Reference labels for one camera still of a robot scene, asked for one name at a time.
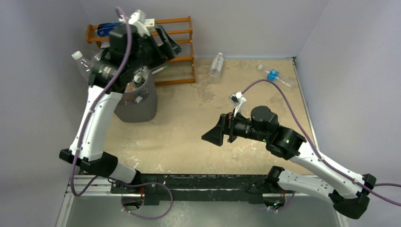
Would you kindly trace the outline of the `bottle green cap green label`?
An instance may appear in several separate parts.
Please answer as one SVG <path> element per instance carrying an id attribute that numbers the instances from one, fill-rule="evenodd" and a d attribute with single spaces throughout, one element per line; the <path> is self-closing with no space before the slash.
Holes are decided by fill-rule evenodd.
<path id="1" fill-rule="evenodd" d="M 91 58 L 91 64 L 94 65 L 96 62 L 100 61 L 102 59 L 102 57 L 105 57 L 106 59 L 109 59 L 110 58 L 109 52 L 108 51 L 106 51 L 105 53 L 103 53 L 103 51 L 97 52 Z"/>

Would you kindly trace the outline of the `clear bottle green label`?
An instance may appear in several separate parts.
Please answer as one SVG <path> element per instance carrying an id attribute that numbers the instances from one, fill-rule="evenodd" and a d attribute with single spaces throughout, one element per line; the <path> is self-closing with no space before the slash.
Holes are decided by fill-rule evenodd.
<path id="1" fill-rule="evenodd" d="M 71 56 L 76 61 L 82 77 L 85 79 L 86 82 L 89 82 L 92 62 L 84 57 L 81 51 L 76 51 Z"/>

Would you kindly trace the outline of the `amber tea bottle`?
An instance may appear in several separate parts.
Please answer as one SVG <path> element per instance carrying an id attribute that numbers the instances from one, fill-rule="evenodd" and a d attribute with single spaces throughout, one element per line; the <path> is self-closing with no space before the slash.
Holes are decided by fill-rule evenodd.
<path id="1" fill-rule="evenodd" d="M 136 86 L 139 86 L 139 87 L 142 86 L 145 81 L 146 81 L 146 79 L 141 75 L 135 75 L 133 78 L 133 82 L 135 83 Z"/>

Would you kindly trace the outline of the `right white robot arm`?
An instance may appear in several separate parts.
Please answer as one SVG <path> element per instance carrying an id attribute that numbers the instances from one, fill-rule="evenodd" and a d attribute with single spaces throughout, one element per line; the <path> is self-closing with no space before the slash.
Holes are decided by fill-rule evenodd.
<path id="1" fill-rule="evenodd" d="M 265 142 L 266 149 L 276 157 L 298 164 L 315 176 L 302 176 L 279 166 L 273 166 L 265 178 L 270 192 L 293 191 L 331 202 L 340 214 L 359 219 L 369 205 L 369 190 L 376 178 L 357 174 L 329 157 L 318 155 L 311 143 L 293 129 L 281 126 L 278 116 L 266 106 L 252 109 L 250 118 L 240 113 L 221 114 L 218 123 L 202 135 L 202 140 L 222 146 L 237 137 Z"/>

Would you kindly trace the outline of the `clear bottle blue label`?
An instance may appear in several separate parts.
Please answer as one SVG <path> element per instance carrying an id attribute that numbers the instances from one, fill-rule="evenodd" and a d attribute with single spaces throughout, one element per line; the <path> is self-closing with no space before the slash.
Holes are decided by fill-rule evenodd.
<path id="1" fill-rule="evenodd" d="M 260 64 L 258 67 L 259 71 L 262 71 L 264 74 L 264 77 L 271 81 L 274 82 L 275 84 L 278 84 L 284 89 L 290 90 L 293 88 L 293 83 L 286 77 L 283 76 L 278 70 L 272 67 L 267 67 L 262 64 Z"/>

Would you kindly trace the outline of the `clear bottle white cap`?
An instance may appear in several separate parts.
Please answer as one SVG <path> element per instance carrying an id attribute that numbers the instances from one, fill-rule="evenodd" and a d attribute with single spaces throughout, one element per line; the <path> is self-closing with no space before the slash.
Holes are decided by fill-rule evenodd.
<path id="1" fill-rule="evenodd" d="M 212 64 L 211 64 L 211 67 L 209 70 L 209 75 L 215 79 L 219 78 L 223 64 L 224 64 L 223 53 L 219 52 L 212 61 Z"/>

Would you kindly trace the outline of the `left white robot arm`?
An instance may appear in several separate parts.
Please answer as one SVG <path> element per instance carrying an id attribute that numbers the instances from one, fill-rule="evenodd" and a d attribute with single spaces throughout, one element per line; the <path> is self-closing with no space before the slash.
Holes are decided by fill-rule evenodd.
<path id="1" fill-rule="evenodd" d="M 87 104 L 77 135 L 70 147 L 59 153 L 61 160 L 89 174 L 122 181 L 128 193 L 140 190 L 139 173 L 105 152 L 104 143 L 112 115 L 134 72 L 160 66 L 182 50 L 161 25 L 156 31 L 161 45 L 153 35 L 141 34 L 134 25 L 119 25 L 110 32 L 110 46 L 90 71 Z"/>

